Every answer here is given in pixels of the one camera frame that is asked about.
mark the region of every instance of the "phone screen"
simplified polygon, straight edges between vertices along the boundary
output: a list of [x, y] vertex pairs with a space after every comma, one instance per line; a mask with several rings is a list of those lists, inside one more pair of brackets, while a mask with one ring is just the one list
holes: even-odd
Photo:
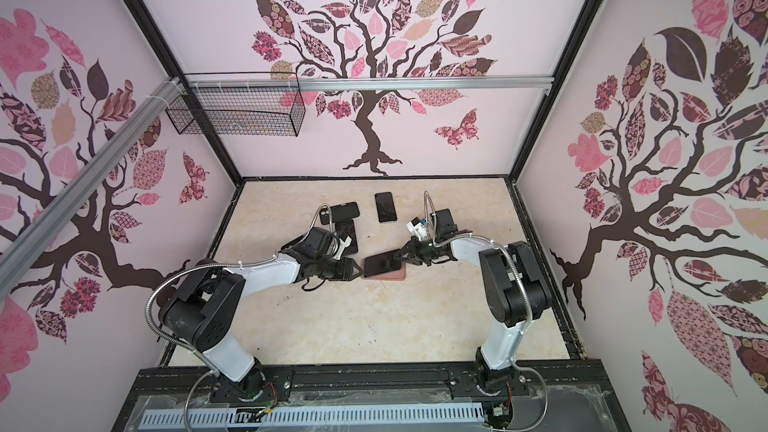
[[345, 255], [352, 255], [357, 254], [357, 234], [355, 233], [355, 221], [348, 218], [347, 220], [342, 220], [340, 222], [336, 222], [333, 224], [333, 226], [336, 228], [337, 232], [344, 232], [345, 234], [349, 235], [352, 239], [352, 243], [349, 247], [344, 249], [344, 252], [342, 252], [342, 256]]
[[392, 200], [391, 192], [380, 192], [374, 195], [376, 199], [376, 211], [379, 213], [379, 222], [395, 222], [397, 212], [395, 212], [395, 201]]

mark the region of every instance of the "black enclosure edge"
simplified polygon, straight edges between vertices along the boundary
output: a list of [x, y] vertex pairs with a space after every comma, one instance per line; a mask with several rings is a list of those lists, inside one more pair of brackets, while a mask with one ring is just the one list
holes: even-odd
[[230, 157], [230, 154], [224, 147], [224, 143], [221, 141], [221, 138], [219, 138], [217, 134], [211, 132], [213, 127], [208, 121], [206, 115], [202, 112], [203, 106], [200, 104], [200, 101], [197, 100], [195, 94], [190, 90], [189, 84], [187, 83], [187, 77], [184, 75], [184, 72], [181, 70], [179, 63], [176, 61], [176, 57], [174, 57], [174, 54], [171, 53], [170, 47], [168, 47], [168, 43], [160, 33], [158, 24], [156, 24], [152, 19], [152, 15], [150, 15], [147, 6], [144, 4], [144, 1], [123, 0], [123, 2], [125, 2], [128, 11], [133, 16], [136, 24], [138, 24], [139, 29], [141, 29], [141, 32], [144, 34], [144, 37], [147, 39], [150, 47], [152, 47], [152, 51], [158, 57], [158, 60], [165, 69], [165, 72], [171, 77], [178, 77], [181, 81], [181, 85], [187, 91], [187, 95], [184, 96], [187, 107], [190, 111], [192, 111], [195, 120], [200, 125], [200, 128], [204, 131], [205, 137], [208, 139], [208, 143], [210, 144], [211, 149], [214, 150], [214, 153], [216, 154], [216, 157], [218, 157], [219, 162], [221, 162], [221, 165], [226, 171], [226, 174], [232, 179], [232, 182], [235, 185], [239, 185], [240, 182], [242, 182], [242, 177], [237, 171], [235, 163], [232, 161], [232, 157]]
[[552, 87], [539, 104], [539, 107], [533, 116], [533, 120], [531, 120], [531, 125], [525, 134], [518, 156], [514, 159], [514, 165], [509, 173], [509, 177], [513, 182], [520, 178], [525, 163], [536, 145], [536, 140], [538, 139], [539, 134], [542, 133], [544, 123], [547, 121], [547, 117], [549, 117], [549, 112], [552, 110], [552, 106], [562, 90], [565, 80], [568, 78], [568, 72], [571, 70], [576, 55], [578, 55], [581, 50], [581, 46], [584, 44], [584, 38], [586, 38], [594, 17], [600, 10], [602, 4], [603, 0], [586, 0], [584, 6], [581, 7], [581, 12], [576, 19], [576, 24], [571, 31], [568, 41], [565, 43], [565, 48], [560, 56], [558, 64], [554, 68], [554, 81], [552, 82]]

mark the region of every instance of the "tree wall mural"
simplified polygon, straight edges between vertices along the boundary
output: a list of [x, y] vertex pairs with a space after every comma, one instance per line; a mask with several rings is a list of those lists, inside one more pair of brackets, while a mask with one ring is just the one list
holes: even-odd
[[[492, 36], [474, 32], [483, 10], [472, 10], [476, 0], [324, 0], [309, 9], [309, 0], [256, 0], [258, 12], [269, 31], [255, 34], [253, 49], [273, 62], [273, 78], [285, 72], [302, 77], [347, 79], [367, 76], [483, 76], [495, 60], [477, 57]], [[281, 60], [283, 54], [297, 62]], [[306, 104], [314, 103], [317, 115], [328, 111], [337, 120], [352, 118], [368, 145], [360, 158], [350, 158], [349, 169], [368, 164], [386, 176], [380, 164], [402, 163], [391, 158], [373, 129], [370, 115], [376, 111], [401, 113], [404, 106], [427, 114], [460, 99], [458, 90], [360, 90], [304, 92]], [[286, 95], [285, 104], [293, 102]], [[434, 130], [458, 148], [477, 136], [476, 111], [468, 111], [459, 127]]]
[[[745, 279], [738, 266], [715, 270], [708, 262], [768, 267], [765, 247], [745, 249], [738, 240], [768, 239], [768, 165], [761, 159], [768, 154], [768, 0], [693, 0], [691, 10], [696, 30], [655, 34], [664, 56], [652, 57], [644, 40], [623, 74], [598, 84], [596, 110], [567, 150], [585, 174], [575, 189], [590, 223], [586, 244], [575, 261], [551, 253], [565, 273], [566, 299], [573, 294], [586, 320], [582, 297], [595, 258], [618, 247], [615, 258], [630, 281], [650, 276], [648, 320], [667, 320], [729, 392], [739, 393], [734, 374], [746, 373], [768, 394], [768, 325], [749, 310], [768, 284]], [[754, 56], [762, 67], [754, 67]], [[761, 165], [744, 166], [755, 162]], [[643, 356], [650, 415], [671, 418], [671, 430], [728, 430], [702, 409], [675, 404]]]

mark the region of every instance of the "pink wall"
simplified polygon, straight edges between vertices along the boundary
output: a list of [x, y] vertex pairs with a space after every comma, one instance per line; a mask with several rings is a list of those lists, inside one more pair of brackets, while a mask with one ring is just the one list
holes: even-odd
[[764, 430], [768, 0], [608, 0], [522, 177], [633, 430]]
[[[0, 248], [164, 78], [121, 0], [3, 0]], [[111, 427], [163, 346], [150, 288], [204, 256], [233, 190], [206, 141], [160, 116], [0, 304], [4, 430]]]

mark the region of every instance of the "zip tie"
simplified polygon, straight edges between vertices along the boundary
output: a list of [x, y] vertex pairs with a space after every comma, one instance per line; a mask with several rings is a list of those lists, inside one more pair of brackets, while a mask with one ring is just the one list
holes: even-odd
[[165, 105], [168, 106], [166, 108], [170, 109], [170, 104], [168, 103], [168, 101], [166, 99], [163, 99], [160, 96], [149, 96], [149, 95], [147, 95], [147, 97], [149, 97], [150, 99], [160, 99], [160, 100], [162, 100], [163, 102], [165, 102]]

